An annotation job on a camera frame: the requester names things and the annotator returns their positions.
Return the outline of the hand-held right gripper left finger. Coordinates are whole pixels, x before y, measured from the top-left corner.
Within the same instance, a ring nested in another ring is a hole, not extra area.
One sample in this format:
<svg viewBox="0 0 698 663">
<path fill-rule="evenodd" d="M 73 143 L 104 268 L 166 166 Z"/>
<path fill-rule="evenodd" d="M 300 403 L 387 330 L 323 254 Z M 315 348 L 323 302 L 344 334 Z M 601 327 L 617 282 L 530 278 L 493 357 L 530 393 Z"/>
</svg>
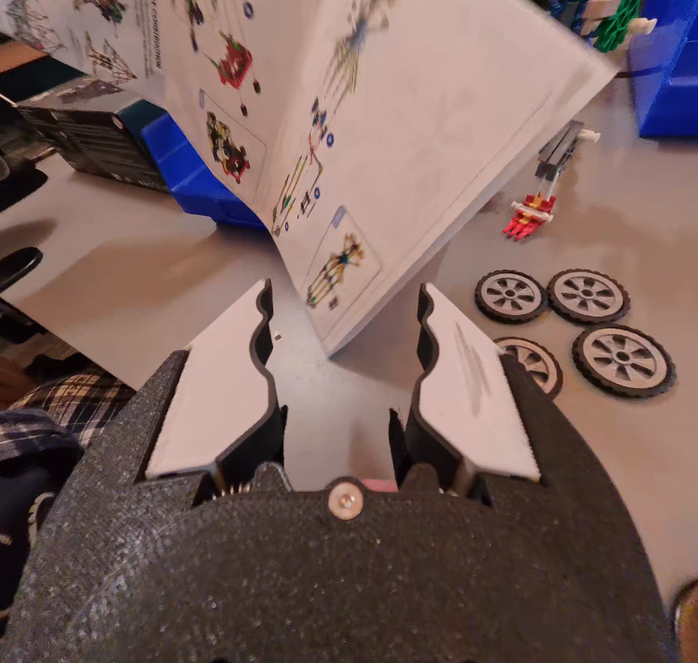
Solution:
<svg viewBox="0 0 698 663">
<path fill-rule="evenodd" d="M 272 282 L 261 279 L 190 342 L 146 479 L 250 481 L 261 464 L 284 464 L 286 408 L 267 367 L 273 316 Z"/>
</svg>

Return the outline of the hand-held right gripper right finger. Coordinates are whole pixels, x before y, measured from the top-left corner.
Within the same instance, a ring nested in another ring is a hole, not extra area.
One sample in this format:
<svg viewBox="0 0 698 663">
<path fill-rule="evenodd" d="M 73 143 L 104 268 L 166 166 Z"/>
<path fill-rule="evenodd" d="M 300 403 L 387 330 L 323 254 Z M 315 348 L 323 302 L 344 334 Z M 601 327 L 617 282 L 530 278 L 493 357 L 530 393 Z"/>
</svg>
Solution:
<svg viewBox="0 0 698 663">
<path fill-rule="evenodd" d="M 439 484 L 474 484 L 483 474 L 539 484 L 502 350 L 432 283 L 420 286 L 417 321 L 421 373 L 406 423 L 390 412 L 396 483 L 426 464 Z"/>
</svg>

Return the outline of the toy building instruction booklet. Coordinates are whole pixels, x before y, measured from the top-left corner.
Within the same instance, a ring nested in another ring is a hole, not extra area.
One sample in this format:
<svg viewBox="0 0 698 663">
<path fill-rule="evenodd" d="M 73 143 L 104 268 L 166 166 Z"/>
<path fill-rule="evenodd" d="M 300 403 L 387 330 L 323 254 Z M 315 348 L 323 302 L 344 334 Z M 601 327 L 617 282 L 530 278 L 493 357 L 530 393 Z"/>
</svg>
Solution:
<svg viewBox="0 0 698 663">
<path fill-rule="evenodd" d="M 329 355 L 614 75 L 529 0 L 1 0 L 1 30 L 165 109 Z"/>
</svg>

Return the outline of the grey toy wheel black tyre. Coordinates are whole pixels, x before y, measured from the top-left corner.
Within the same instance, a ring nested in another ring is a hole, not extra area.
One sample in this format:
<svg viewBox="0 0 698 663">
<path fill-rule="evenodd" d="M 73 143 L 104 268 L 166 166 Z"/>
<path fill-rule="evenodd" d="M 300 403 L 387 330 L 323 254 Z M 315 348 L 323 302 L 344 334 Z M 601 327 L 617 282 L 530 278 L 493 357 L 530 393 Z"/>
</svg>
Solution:
<svg viewBox="0 0 698 663">
<path fill-rule="evenodd" d="M 548 398 L 552 400 L 557 398 L 563 388 L 563 371 L 557 359 L 547 348 L 533 340 L 518 336 L 496 338 L 493 342 L 526 369 Z"/>
<path fill-rule="evenodd" d="M 555 274 L 546 286 L 549 306 L 563 319 L 582 326 L 612 324 L 626 316 L 631 298 L 617 280 L 588 268 Z"/>
<path fill-rule="evenodd" d="M 549 309 L 547 292 L 535 278 L 506 269 L 484 275 L 474 301 L 486 318 L 506 325 L 526 324 Z"/>
<path fill-rule="evenodd" d="M 599 325 L 571 345 L 577 370 L 595 387 L 620 398 L 644 400 L 676 384 L 676 366 L 652 336 L 623 325 Z"/>
</svg>

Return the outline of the person's plaid shirt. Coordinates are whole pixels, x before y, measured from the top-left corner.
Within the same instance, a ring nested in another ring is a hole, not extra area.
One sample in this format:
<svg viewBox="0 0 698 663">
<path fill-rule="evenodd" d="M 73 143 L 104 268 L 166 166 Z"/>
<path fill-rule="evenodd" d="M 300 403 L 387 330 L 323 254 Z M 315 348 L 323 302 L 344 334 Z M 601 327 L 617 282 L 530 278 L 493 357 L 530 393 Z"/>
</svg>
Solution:
<svg viewBox="0 0 698 663">
<path fill-rule="evenodd" d="M 1 461 L 86 449 L 135 390 L 96 369 L 46 382 L 1 411 Z"/>
</svg>

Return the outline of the dark cloth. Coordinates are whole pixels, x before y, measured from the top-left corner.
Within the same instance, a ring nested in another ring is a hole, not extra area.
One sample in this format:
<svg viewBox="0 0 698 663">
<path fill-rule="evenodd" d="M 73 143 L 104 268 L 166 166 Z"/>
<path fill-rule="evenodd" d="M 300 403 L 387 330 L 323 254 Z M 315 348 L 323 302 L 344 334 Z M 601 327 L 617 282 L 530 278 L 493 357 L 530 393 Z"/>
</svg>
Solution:
<svg viewBox="0 0 698 663">
<path fill-rule="evenodd" d="M 45 411 L 1 412 L 1 630 L 36 539 L 31 511 L 60 492 L 82 456 L 79 442 Z"/>
</svg>

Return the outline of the blue plastic parts bin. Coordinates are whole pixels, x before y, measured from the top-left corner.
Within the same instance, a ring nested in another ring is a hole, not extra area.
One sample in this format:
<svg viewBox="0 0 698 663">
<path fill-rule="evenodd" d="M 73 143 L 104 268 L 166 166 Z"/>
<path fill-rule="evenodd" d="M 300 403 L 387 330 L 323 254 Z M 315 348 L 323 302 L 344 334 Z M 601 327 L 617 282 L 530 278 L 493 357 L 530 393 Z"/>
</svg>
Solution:
<svg viewBox="0 0 698 663">
<path fill-rule="evenodd" d="M 137 98 L 119 111 L 119 118 L 135 133 L 185 213 L 225 226 L 266 231 L 256 214 L 214 176 L 167 111 Z"/>
</svg>

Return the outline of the black cardboard box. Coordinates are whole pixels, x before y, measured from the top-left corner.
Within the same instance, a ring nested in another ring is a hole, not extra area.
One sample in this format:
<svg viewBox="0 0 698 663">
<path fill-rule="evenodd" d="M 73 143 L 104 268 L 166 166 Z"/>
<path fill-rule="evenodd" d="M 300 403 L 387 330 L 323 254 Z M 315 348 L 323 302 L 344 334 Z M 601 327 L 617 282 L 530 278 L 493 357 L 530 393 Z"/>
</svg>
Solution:
<svg viewBox="0 0 698 663">
<path fill-rule="evenodd" d="M 165 109 L 94 76 L 80 76 L 16 106 L 77 172 L 168 193 L 143 130 Z"/>
</svg>

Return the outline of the blue plastic model bin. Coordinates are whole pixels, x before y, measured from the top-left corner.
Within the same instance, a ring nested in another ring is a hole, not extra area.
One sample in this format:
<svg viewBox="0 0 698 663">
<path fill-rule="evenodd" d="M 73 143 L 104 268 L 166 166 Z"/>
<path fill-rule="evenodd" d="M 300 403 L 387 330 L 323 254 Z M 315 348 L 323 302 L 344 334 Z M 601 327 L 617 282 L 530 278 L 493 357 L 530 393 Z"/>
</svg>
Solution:
<svg viewBox="0 0 698 663">
<path fill-rule="evenodd" d="M 654 21 L 627 50 L 637 131 L 643 139 L 697 137 L 697 0 L 643 0 Z"/>
</svg>

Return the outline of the green blue construction toy model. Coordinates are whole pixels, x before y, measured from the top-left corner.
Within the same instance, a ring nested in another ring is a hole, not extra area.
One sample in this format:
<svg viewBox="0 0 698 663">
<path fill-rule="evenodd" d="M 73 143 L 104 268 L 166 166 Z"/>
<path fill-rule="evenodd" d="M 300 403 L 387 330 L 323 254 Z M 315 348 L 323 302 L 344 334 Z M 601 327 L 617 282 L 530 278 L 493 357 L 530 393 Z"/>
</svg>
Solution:
<svg viewBox="0 0 698 663">
<path fill-rule="evenodd" d="M 641 15 L 644 0 L 547 0 L 550 16 L 600 53 L 650 35 L 656 17 Z"/>
</svg>

